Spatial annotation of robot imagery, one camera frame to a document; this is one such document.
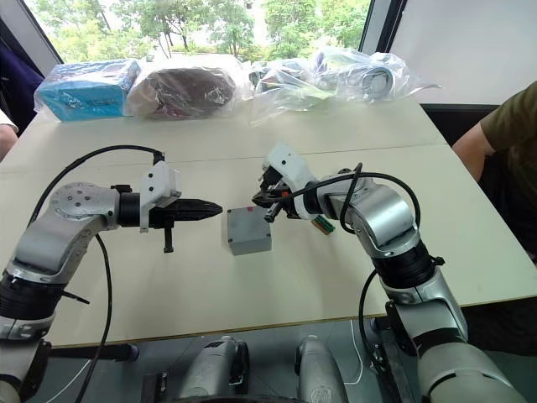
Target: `black cable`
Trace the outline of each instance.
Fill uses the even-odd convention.
[[[394,391],[391,379],[384,372],[383,368],[380,366],[377,359],[375,358],[374,351],[369,345],[368,337],[366,336],[366,330],[363,326],[363,307],[365,305],[366,294],[368,293],[368,288],[371,285],[371,282],[375,278],[376,274],[377,274],[376,270],[373,270],[371,272],[371,274],[368,276],[368,278],[366,279],[366,282],[363,285],[362,292],[360,293],[360,301],[358,303],[358,328],[360,330],[360,338],[362,339],[363,347],[366,349],[366,352],[368,353],[368,357],[371,360],[373,367],[375,367],[375,369],[377,370],[378,376],[382,380],[384,387],[386,388],[386,391],[388,392],[392,401],[399,402],[400,399],[397,397],[399,393]]]
[[[352,175],[351,185],[349,186],[347,196],[345,197],[345,201],[343,202],[343,207],[341,208],[341,212],[339,214],[339,223],[341,224],[341,228],[343,228],[348,233],[351,233],[352,235],[354,235],[354,230],[352,228],[349,228],[347,224],[345,223],[345,216],[347,214],[347,209],[349,208],[349,204],[351,204],[352,193],[354,193],[354,189],[356,188],[356,184],[358,182],[358,178],[360,177],[361,173],[362,173],[362,163],[360,162],[357,165],[357,167],[354,169],[354,174]]]
[[[407,192],[407,194],[410,197],[410,200],[412,201],[412,204],[414,206],[414,219],[416,221],[416,225],[418,228],[420,227],[421,223],[421,209],[420,209],[420,202],[418,201],[418,197],[412,190],[410,186],[408,186],[406,183],[404,183],[399,178],[396,178],[395,176],[391,176],[388,174],[380,174],[378,172],[363,172],[360,174],[362,178],[378,178],[378,179],[385,179],[386,181],[390,181],[393,183],[396,183],[397,185],[401,186],[404,191]]]
[[[304,187],[304,188],[302,188],[302,189],[300,189],[298,191],[294,191],[293,193],[291,193],[291,194],[289,194],[287,196],[265,197],[265,200],[267,202],[272,202],[272,203],[286,202],[286,201],[288,201],[290,199],[293,199],[293,198],[295,198],[297,196],[304,195],[308,191],[313,191],[314,189],[318,189],[318,188],[323,187],[323,186],[331,185],[332,183],[337,183],[337,182],[347,181],[349,179],[352,179],[352,178],[354,178],[355,174],[356,174],[356,172],[354,174],[345,174],[345,175],[335,176],[333,178],[326,179],[324,181],[319,181],[319,182],[315,183],[314,185]],[[359,174],[359,176],[361,178],[385,179],[386,181],[391,181],[391,182],[401,186],[404,189],[404,191],[406,191],[408,193],[408,195],[410,197],[410,200],[412,201],[412,204],[414,205],[414,217],[415,217],[416,225],[418,227],[420,226],[420,221],[421,221],[420,202],[418,201],[418,197],[416,197],[414,191],[412,190],[412,188],[410,186],[408,186],[406,183],[404,183],[399,178],[396,178],[395,176],[391,176],[391,175],[388,175],[388,174],[381,174],[381,173],[378,173],[378,172],[362,172],[362,173]]]
[[[105,342],[107,341],[108,331],[110,330],[110,323],[112,321],[112,275],[110,273],[110,261],[108,260],[107,247],[104,242],[102,242],[101,236],[97,234],[95,239],[101,246],[102,257],[104,258],[104,268],[107,273],[107,292],[108,292],[108,308],[107,308],[107,323],[104,326],[104,332],[102,333],[101,342],[95,351],[95,355],[91,359],[90,368],[87,370],[86,377],[84,378],[84,383],[82,384],[81,390],[78,392],[75,403],[81,403],[86,393],[87,386],[90,384],[91,376],[93,375],[93,370],[101,354],[101,350],[104,347]]]
[[[44,201],[48,197],[48,195],[54,190],[56,185],[73,169],[76,167],[84,164],[88,159],[95,157],[99,154],[104,154],[108,151],[113,151],[117,149],[135,149],[139,151],[145,151],[148,153],[153,154],[154,156],[154,164],[156,164],[159,160],[164,160],[164,153],[162,151],[158,151],[157,149],[152,149],[150,147],[143,147],[141,145],[131,145],[131,144],[119,144],[119,145],[111,145],[108,147],[103,147],[101,149],[96,149],[86,155],[83,155],[82,157],[74,160],[72,163],[67,165],[44,189],[43,193],[41,194],[41,197],[39,198],[37,204],[35,205],[34,211],[32,212],[32,216],[30,217],[28,225],[30,225],[32,222],[34,222],[39,212],[41,211],[41,208],[43,207]],[[112,321],[112,275],[110,271],[110,261],[108,259],[108,252],[107,248],[102,242],[101,236],[97,234],[95,236],[97,242],[99,243],[99,246],[101,246],[102,251],[102,257],[104,258],[104,266],[105,271],[107,274],[107,293],[108,293],[108,308],[107,308],[107,322],[104,327],[104,331],[102,333],[101,342],[99,343],[99,346],[96,349],[95,355],[91,359],[90,368],[88,369],[86,373],[86,377],[84,378],[84,383],[82,384],[81,390],[76,397],[76,403],[80,403],[82,401],[82,398],[84,397],[84,394],[86,393],[87,386],[90,383],[91,376],[93,375],[93,371],[95,370],[97,361],[99,359],[99,356],[101,355],[101,350],[104,347],[105,342],[107,341],[108,337],[108,331],[110,330],[110,323]]]
[[[37,216],[39,215],[39,212],[41,211],[41,207],[43,207],[44,205],[44,201],[49,196],[49,194],[54,190],[56,185],[58,185],[58,183],[64,178],[64,176],[66,176],[69,172],[71,172],[76,167],[84,164],[91,157],[95,157],[96,155],[104,154],[108,151],[113,151],[116,149],[136,149],[139,151],[146,151],[148,153],[153,154],[155,159],[164,158],[164,153],[162,151],[158,151],[157,149],[151,149],[150,147],[143,147],[141,145],[119,144],[119,145],[111,145],[109,147],[103,147],[102,149],[96,149],[95,151],[92,151],[89,154],[86,154],[76,159],[75,161],[71,162],[49,183],[49,185],[44,189],[43,194],[39,198],[37,204],[35,205],[34,211],[32,212],[32,216],[30,217],[30,221],[28,222],[28,226],[37,219]]]

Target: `white cable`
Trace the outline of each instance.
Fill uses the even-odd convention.
[[[358,361],[360,361],[360,374],[358,374],[358,378],[354,382],[345,382],[345,385],[358,385],[360,383],[360,380],[362,379],[363,361],[362,361],[362,356],[360,355],[360,352],[358,351],[358,347],[356,345],[356,339],[354,337],[354,325],[352,324],[352,321],[351,321],[351,335],[352,335],[352,345],[354,346],[354,351],[356,352],[356,355],[358,356]]]
[[[50,403],[51,401],[55,400],[59,395],[61,395],[62,393],[64,393],[64,392],[67,390],[67,388],[69,388],[69,386],[71,386],[71,385],[73,384],[73,382],[76,381],[76,378],[78,378],[78,377],[81,375],[81,373],[84,372],[84,369],[86,369],[86,367],[88,366],[88,364],[89,364],[90,362],[91,362],[91,360],[88,359],[87,362],[84,364],[84,366],[81,368],[81,370],[78,371],[78,374],[76,374],[76,375],[73,377],[73,379],[71,379],[71,380],[69,381],[69,383],[68,383],[66,386],[64,386],[64,389],[60,390],[58,393],[56,393],[54,396],[52,396],[50,399],[48,399],[45,403]]]

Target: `brown object in plastic bag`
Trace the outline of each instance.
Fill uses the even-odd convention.
[[[233,96],[233,79],[219,68],[153,71],[128,93],[130,112],[151,118],[205,118]]]

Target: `window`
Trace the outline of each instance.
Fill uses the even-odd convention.
[[[357,48],[369,0],[24,0],[65,62],[229,53],[240,60]]]

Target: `person's arm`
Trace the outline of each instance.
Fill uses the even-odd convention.
[[[453,151],[476,181],[481,179],[485,157],[494,154],[494,149],[485,137],[481,123],[477,123],[458,139],[453,144]]]
[[[17,126],[0,110],[0,161],[17,142],[17,132]]]
[[[536,134],[537,81],[510,97],[468,130],[453,145],[453,151],[473,178],[479,181],[485,157],[534,139]]]

